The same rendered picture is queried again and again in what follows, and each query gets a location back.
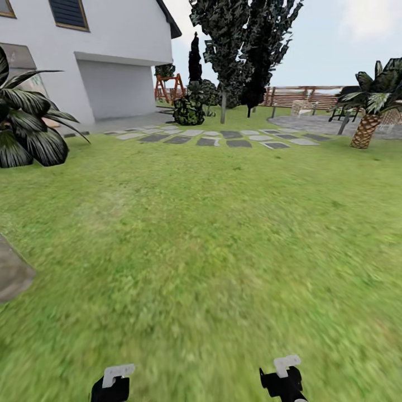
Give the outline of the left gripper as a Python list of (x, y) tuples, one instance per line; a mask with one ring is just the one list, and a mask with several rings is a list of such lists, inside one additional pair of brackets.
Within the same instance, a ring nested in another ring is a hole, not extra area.
[(103, 382), (96, 382), (92, 386), (91, 401), (107, 399), (109, 402), (125, 402), (129, 397), (130, 378), (116, 378), (116, 383), (110, 388), (102, 388)]

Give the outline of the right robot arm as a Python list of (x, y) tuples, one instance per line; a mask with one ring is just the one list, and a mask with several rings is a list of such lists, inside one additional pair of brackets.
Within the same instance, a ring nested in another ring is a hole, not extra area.
[(279, 396), (283, 402), (309, 402), (300, 393), (303, 387), (300, 382), (302, 381), (301, 373), (296, 367), (299, 364), (301, 364), (301, 358), (291, 355), (274, 360), (276, 373), (265, 375), (260, 370), (262, 386), (268, 387), (271, 397)]

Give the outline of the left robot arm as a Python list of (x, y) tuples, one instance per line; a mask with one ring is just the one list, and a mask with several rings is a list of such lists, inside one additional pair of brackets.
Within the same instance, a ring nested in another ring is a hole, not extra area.
[[(102, 381), (92, 386), (92, 402), (125, 402), (129, 397), (130, 375), (135, 370), (133, 363), (106, 368)], [(118, 378), (122, 377), (122, 378)]]

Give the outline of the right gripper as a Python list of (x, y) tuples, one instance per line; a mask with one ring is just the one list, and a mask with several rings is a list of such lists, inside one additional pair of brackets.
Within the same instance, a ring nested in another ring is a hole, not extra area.
[(262, 386), (263, 388), (268, 387), (271, 397), (279, 396), (283, 398), (283, 391), (289, 386), (295, 387), (298, 391), (303, 390), (302, 384), (300, 382), (302, 381), (302, 376), (297, 367), (288, 366), (286, 371), (288, 372), (288, 377), (281, 379), (276, 373), (265, 375), (264, 372), (260, 370)]

